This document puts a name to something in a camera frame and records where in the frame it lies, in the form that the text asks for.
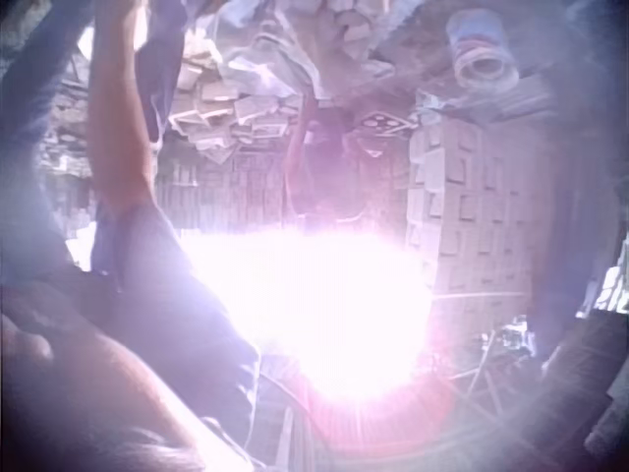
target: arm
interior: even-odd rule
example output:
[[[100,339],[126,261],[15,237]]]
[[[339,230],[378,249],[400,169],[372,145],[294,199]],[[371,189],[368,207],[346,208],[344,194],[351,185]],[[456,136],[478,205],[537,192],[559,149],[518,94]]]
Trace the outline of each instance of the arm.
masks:
[[[96,2],[87,148],[94,184],[111,216],[152,200],[151,151],[134,67],[139,2]]]

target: bucket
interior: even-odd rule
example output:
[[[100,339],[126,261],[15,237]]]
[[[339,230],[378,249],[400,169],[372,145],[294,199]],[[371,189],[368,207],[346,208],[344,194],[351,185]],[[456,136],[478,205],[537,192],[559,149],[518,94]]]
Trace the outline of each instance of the bucket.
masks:
[[[513,89],[520,73],[500,18],[490,10],[462,10],[450,17],[447,34],[459,85],[472,92]]]

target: bright light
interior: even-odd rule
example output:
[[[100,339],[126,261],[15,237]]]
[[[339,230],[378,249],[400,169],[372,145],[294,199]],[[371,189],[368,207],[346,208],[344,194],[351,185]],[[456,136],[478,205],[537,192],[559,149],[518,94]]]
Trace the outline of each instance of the bright light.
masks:
[[[138,11],[138,19],[136,21],[136,30],[134,33],[134,48],[140,49],[148,38],[148,21],[146,20],[146,9],[140,7]],[[92,46],[94,42],[94,27],[87,27],[81,38],[79,39],[79,50],[85,59],[91,60]]]
[[[87,228],[79,229],[75,239],[66,241],[72,259],[83,270],[89,270],[91,267],[89,257],[91,255],[91,247],[94,245],[95,235],[96,223],[92,222]]]
[[[369,236],[286,231],[183,245],[236,327],[294,356],[321,394],[369,400],[409,380],[429,305],[410,254]]]

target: blue sleeve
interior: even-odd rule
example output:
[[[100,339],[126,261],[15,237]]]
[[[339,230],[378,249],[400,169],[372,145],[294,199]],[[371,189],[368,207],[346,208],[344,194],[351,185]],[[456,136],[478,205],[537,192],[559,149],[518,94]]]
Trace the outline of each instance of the blue sleeve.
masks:
[[[115,224],[100,223],[94,247],[100,254],[92,259],[109,267],[120,292],[109,333],[138,353],[198,416],[215,418],[243,445],[256,402],[256,349],[195,277],[159,208],[139,206]]]

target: stacked boxes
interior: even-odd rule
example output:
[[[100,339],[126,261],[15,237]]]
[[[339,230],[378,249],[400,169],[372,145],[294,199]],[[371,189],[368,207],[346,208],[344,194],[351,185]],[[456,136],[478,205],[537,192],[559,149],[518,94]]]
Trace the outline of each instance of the stacked boxes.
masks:
[[[543,137],[442,118],[409,157],[407,246],[425,261],[434,325],[456,339],[526,314],[552,208]]]

